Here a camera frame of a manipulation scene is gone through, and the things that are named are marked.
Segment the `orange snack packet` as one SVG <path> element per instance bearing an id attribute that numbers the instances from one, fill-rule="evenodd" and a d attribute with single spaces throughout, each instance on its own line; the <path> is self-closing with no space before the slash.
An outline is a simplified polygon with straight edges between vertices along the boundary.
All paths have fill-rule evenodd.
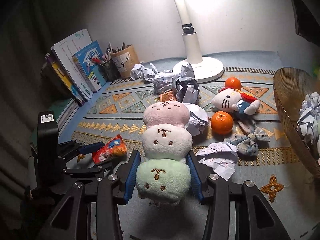
<path id="1" fill-rule="evenodd" d="M 106 161 L 113 157 L 122 157 L 127 154 L 127 147 L 121 135 L 116 135 L 111 141 L 98 151 L 92 153 L 92 160 L 95 164 Z"/>

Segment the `paper with red writing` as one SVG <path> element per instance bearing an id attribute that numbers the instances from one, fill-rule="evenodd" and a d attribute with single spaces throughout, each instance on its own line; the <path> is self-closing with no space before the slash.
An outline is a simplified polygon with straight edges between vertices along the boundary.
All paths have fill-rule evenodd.
<path id="1" fill-rule="evenodd" d="M 197 151 L 199 163 L 211 167 L 213 171 L 228 181 L 235 172 L 239 157 L 236 146 L 224 141 L 214 142 Z"/>

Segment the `three-ball plush toy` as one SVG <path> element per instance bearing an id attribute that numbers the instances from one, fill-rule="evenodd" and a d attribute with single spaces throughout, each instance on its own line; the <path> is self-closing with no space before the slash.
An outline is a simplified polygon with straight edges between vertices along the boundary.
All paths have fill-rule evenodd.
<path id="1" fill-rule="evenodd" d="M 143 113 L 144 161 L 137 168 L 136 188 L 140 198 L 178 204 L 190 187 L 186 156 L 193 137 L 185 129 L 190 118 L 187 107 L 177 101 L 150 105 Z"/>

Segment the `orange mandarin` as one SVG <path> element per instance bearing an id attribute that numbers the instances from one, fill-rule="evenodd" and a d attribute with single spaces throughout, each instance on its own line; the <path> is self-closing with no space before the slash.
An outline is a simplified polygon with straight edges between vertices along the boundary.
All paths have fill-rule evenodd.
<path id="1" fill-rule="evenodd" d="M 218 111 L 212 115 L 210 125 L 214 133 L 227 135 L 233 129 L 233 118 L 227 112 Z"/>
<path id="2" fill-rule="evenodd" d="M 239 79 L 237 79 L 236 77 L 229 77 L 225 80 L 225 87 L 241 90 L 242 84 L 241 84 L 241 81 Z"/>

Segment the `pink card box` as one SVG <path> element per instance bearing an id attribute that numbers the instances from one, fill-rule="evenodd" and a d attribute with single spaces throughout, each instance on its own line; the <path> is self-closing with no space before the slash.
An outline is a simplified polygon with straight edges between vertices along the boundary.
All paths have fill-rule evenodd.
<path id="1" fill-rule="evenodd" d="M 173 91 L 168 91 L 163 94 L 159 95 L 160 101 L 165 102 L 165 101 L 177 101 L 176 96 L 174 95 Z"/>

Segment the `patterned blue table mat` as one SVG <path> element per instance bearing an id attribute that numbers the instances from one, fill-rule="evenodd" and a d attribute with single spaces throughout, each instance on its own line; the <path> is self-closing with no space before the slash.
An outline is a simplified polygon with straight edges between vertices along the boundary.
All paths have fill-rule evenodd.
<path id="1" fill-rule="evenodd" d="M 190 121 L 186 128 L 194 137 L 194 152 L 223 141 L 210 125 L 216 112 L 211 100 L 228 78 L 238 79 L 242 91 L 260 101 L 254 119 L 265 140 L 258 142 L 256 158 L 238 160 L 230 170 L 229 180 L 235 183 L 252 180 L 291 239 L 319 239 L 319 183 L 290 145 L 274 101 L 273 77 L 283 66 L 279 55 L 273 51 L 240 51 L 216 54 L 215 58 L 223 63 L 223 75 L 199 85 L 197 103 L 188 104 Z M 154 85 L 142 79 L 113 81 L 73 113 L 60 140 L 92 144 L 109 142 L 120 135 L 128 151 L 143 152 L 141 139 L 147 129 L 144 111 L 171 99 L 171 93 L 158 95 Z M 201 239 L 207 211 L 191 193 L 178 206 L 155 204 L 134 193 L 126 206 L 119 207 L 123 238 Z"/>

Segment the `yellow purple book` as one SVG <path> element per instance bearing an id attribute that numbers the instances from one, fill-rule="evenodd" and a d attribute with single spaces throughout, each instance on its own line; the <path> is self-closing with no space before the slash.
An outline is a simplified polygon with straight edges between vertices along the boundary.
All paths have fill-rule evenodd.
<path id="1" fill-rule="evenodd" d="M 47 53 L 45 55 L 45 59 L 51 65 L 54 72 L 60 78 L 62 83 L 67 87 L 67 89 L 78 101 L 78 104 L 82 106 L 86 102 L 85 98 L 80 94 L 78 88 L 73 84 L 71 78 L 67 75 L 67 72 L 61 67 L 59 61 L 57 61 L 55 56 L 52 56 L 50 53 Z"/>

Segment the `white crumpled paper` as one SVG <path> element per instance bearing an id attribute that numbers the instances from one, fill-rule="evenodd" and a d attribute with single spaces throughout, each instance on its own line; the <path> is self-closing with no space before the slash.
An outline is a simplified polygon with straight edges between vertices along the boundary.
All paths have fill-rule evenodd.
<path id="1" fill-rule="evenodd" d="M 209 118 L 204 109 L 196 104 L 184 103 L 190 112 L 190 118 L 185 129 L 193 136 L 200 135 L 208 126 Z"/>

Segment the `blue workbook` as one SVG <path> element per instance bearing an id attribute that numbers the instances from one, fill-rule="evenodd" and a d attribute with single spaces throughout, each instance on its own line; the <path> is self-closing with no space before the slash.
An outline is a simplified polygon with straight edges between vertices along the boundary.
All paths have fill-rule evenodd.
<path id="1" fill-rule="evenodd" d="M 93 60 L 101 61 L 102 51 L 98 41 L 94 41 L 82 48 L 72 56 L 84 80 L 93 93 L 96 93 L 104 86 L 106 80 L 100 71 L 100 65 Z"/>

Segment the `Hello Kitty plush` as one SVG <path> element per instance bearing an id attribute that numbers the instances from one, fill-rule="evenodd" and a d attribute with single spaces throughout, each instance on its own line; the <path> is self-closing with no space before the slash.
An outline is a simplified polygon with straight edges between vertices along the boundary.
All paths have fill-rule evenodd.
<path id="1" fill-rule="evenodd" d="M 212 105 L 227 113 L 233 113 L 238 119 L 249 119 L 259 109 L 260 100 L 238 89 L 225 87 L 212 99 Z"/>

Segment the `cardboard pen holder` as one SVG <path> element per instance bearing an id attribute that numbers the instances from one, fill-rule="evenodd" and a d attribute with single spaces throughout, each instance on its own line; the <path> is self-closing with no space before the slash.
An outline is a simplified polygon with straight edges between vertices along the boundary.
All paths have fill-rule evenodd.
<path id="1" fill-rule="evenodd" d="M 123 79 L 130 78 L 130 73 L 134 65 L 140 64 L 140 60 L 133 45 L 128 45 L 119 52 L 111 53 L 111 59 Z"/>

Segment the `crumpled paper ball left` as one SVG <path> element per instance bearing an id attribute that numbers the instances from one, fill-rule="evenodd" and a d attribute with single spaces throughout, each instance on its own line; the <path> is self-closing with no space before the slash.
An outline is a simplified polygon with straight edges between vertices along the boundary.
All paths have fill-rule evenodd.
<path id="1" fill-rule="evenodd" d="M 130 71 L 131 80 L 143 79 L 152 83 L 157 94 L 168 92 L 172 89 L 172 80 L 176 75 L 172 70 L 159 72 L 154 64 L 145 67 L 142 64 L 135 64 Z"/>

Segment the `crumpled lined paper ball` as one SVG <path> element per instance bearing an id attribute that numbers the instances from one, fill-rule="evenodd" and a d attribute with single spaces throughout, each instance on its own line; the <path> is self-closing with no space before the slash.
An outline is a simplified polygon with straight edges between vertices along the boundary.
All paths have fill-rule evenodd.
<path id="1" fill-rule="evenodd" d="M 192 104 L 198 102 L 200 87 L 191 64 L 181 66 L 181 72 L 172 78 L 172 90 L 178 102 Z"/>

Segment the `crumpled paper in bowl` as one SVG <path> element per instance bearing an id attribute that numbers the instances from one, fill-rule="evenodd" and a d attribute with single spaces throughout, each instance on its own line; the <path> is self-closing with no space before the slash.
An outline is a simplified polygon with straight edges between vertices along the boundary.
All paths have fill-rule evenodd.
<path id="1" fill-rule="evenodd" d="M 319 94 L 307 94 L 299 110 L 297 131 L 307 144 L 315 144 L 319 136 Z"/>

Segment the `amber glass bowl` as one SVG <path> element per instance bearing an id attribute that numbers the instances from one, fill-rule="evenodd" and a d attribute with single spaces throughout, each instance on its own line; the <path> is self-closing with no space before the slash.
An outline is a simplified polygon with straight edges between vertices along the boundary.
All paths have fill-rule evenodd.
<path id="1" fill-rule="evenodd" d="M 307 94 L 319 92 L 319 81 L 304 70 L 284 67 L 273 78 L 274 99 L 284 132 L 306 169 L 319 179 L 316 147 L 306 144 L 297 131 L 301 104 Z"/>

